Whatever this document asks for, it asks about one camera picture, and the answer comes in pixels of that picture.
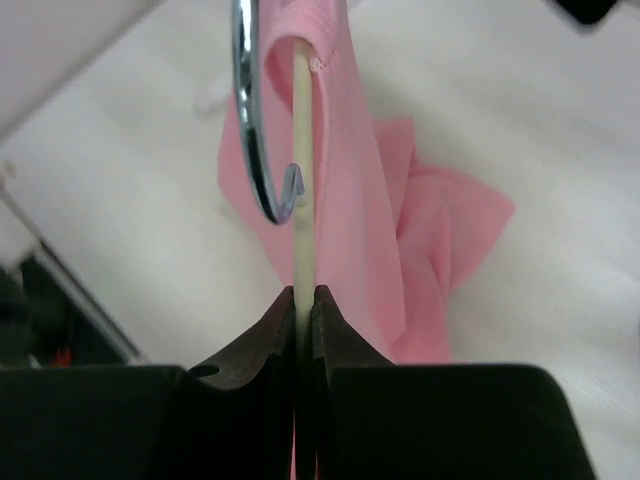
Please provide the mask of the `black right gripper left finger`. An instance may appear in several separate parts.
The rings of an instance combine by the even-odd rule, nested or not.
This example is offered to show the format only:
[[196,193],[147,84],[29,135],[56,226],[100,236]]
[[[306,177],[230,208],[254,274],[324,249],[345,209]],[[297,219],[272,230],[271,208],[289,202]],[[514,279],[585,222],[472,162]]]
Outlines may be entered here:
[[191,369],[5,370],[5,479],[286,479],[294,416],[293,291]]

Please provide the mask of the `pink t shirt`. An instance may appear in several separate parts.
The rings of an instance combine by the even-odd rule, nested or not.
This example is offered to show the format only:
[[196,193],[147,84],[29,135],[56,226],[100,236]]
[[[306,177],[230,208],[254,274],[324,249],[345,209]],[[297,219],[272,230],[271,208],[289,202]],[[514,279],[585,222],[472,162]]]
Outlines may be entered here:
[[[423,164],[408,117],[371,118],[343,1],[257,1],[264,134],[275,193],[293,160],[293,48],[310,46],[315,287],[396,364],[451,359],[446,307],[504,231],[514,208],[461,173]],[[274,225],[250,185],[232,97],[218,184],[293,287],[293,222]]]

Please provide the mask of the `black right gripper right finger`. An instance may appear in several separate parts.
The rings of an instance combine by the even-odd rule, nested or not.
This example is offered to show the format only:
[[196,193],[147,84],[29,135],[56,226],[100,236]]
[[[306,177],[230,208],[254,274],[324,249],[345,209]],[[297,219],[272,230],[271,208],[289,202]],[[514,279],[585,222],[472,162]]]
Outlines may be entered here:
[[592,479],[559,383],[531,364],[395,365],[320,286],[313,310],[323,479]]

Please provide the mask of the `cream plastic hanger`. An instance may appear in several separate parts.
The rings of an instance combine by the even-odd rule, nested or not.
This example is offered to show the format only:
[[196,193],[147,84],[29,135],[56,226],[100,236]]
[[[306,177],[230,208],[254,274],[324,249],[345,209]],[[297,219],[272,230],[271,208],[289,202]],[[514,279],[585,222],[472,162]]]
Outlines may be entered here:
[[259,55],[259,3],[231,3],[234,101],[239,136],[254,198],[269,222],[293,222],[296,356],[299,370],[312,362],[311,311],[315,292],[313,99],[310,46],[293,48],[293,160],[282,192],[275,193],[264,134]]

